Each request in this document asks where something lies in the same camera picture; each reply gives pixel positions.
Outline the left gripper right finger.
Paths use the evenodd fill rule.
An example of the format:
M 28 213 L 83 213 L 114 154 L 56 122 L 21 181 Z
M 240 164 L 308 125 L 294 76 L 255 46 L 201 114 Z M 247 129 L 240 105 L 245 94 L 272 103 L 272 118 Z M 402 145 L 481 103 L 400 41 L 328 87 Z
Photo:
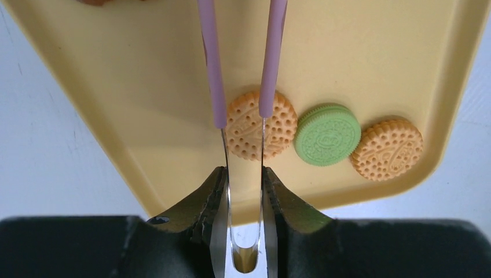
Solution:
M 268 277 L 327 277 L 334 222 L 262 169 L 262 216 Z

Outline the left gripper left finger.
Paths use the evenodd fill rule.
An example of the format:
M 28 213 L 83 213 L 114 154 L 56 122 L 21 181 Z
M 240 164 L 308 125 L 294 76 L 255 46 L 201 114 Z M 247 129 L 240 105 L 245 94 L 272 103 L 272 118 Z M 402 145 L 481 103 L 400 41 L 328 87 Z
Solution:
M 195 191 L 147 222 L 161 235 L 159 277 L 224 277 L 228 230 L 226 168 L 215 168 Z

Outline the pink handled metal tongs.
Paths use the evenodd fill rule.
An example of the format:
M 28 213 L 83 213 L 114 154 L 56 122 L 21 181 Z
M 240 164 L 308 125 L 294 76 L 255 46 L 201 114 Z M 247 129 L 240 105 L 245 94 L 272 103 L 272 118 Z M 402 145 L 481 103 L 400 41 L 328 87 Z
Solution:
M 265 57 L 263 62 L 261 87 L 259 92 L 259 115 L 261 116 L 261 152 L 264 159 L 266 142 L 266 121 L 273 115 L 273 101 L 279 73 L 280 52 L 283 40 L 284 21 L 287 1 L 271 1 L 269 6 L 268 29 L 266 36 Z M 227 123 L 225 91 L 222 80 L 221 61 L 219 55 L 218 29 L 214 1 L 198 1 L 201 35 L 206 59 L 208 85 L 211 96 L 214 124 L 221 131 L 224 155 L 229 157 L 228 142 L 225 134 Z M 231 211 L 228 211 L 228 231 L 230 249 L 234 268 L 240 273 L 252 272 L 258 263 L 260 235 L 250 247 L 236 244 Z

